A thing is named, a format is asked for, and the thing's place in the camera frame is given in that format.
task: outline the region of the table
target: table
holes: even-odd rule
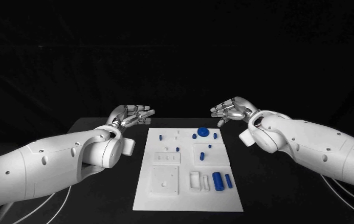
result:
[[[68,133],[91,130],[107,118],[81,118]],[[218,119],[152,118],[150,125],[136,125],[124,137],[136,140],[133,156],[121,156],[116,166],[87,177],[72,186],[55,223],[351,223],[354,211],[341,202],[321,175],[298,165],[283,153],[246,147],[238,134],[246,123],[230,121],[221,127],[223,140],[234,173],[243,213],[133,211],[140,165],[149,127],[217,128]],[[68,189],[59,191],[35,214],[20,223],[43,223],[55,215]],[[13,223],[49,196],[15,202],[2,224]]]

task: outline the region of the blue object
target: blue object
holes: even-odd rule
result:
[[[228,174],[225,174],[228,188],[233,188],[231,179]]]
[[[208,129],[205,127],[199,127],[198,128],[198,134],[199,134],[199,136],[207,137],[208,136]]]
[[[223,191],[224,190],[224,183],[223,183],[220,172],[212,173],[212,180],[214,180],[215,190],[218,192]]]

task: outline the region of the blue small cylinder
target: blue small cylinder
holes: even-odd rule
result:
[[[228,188],[233,188],[231,179],[228,174],[225,174]]]
[[[224,190],[224,183],[223,183],[220,172],[212,173],[212,180],[214,180],[215,190],[218,192],[223,191]]]
[[[202,137],[208,136],[208,129],[205,127],[198,128],[198,135]]]

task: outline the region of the cable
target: cable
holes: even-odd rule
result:
[[[340,196],[340,194],[337,193],[337,191],[334,190],[334,188],[332,188],[332,186],[329,185],[329,183],[328,183],[328,181],[327,181],[327,179],[325,179],[325,177],[322,176],[322,178],[324,178],[324,180],[325,180],[325,182],[327,182],[327,185],[329,186],[329,188],[332,189],[332,191],[334,191],[334,193],[335,193],[335,195],[340,197],[340,199],[347,203],[347,205],[353,208],[353,210],[354,210],[354,207],[348,204],[348,202],[343,199],[343,197]]]
[[[49,199],[52,198],[52,196],[54,196],[54,194],[51,195],[51,197],[46,199],[46,201],[39,205],[39,207],[23,217],[23,218],[20,218],[13,224],[17,224],[20,221],[23,221],[36,211],[38,211],[38,209],[45,205],[45,203],[49,201]],[[59,213],[59,211],[61,211],[61,209],[62,209],[62,207],[64,207],[64,204],[65,204],[65,202],[67,202],[67,199],[68,199],[68,194],[67,194],[67,198],[65,198],[65,200],[64,200],[64,203],[62,203],[62,206],[61,206],[61,208],[59,208],[59,210],[58,210],[58,212],[56,212],[56,214],[54,215],[54,217],[52,217],[52,219],[48,221],[48,223],[46,224],[49,224],[49,222],[54,220],[54,218],[55,218],[55,216],[58,215],[58,213]]]
[[[345,193],[351,196],[351,197],[354,197],[354,194],[343,187],[343,185],[335,181],[335,179],[332,179],[334,180],[334,182],[337,183],[337,185],[341,187],[341,189],[345,191]]]

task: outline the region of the black curtain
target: black curtain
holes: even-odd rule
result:
[[[120,104],[205,118],[234,96],[351,134],[351,2],[2,0],[2,141]]]

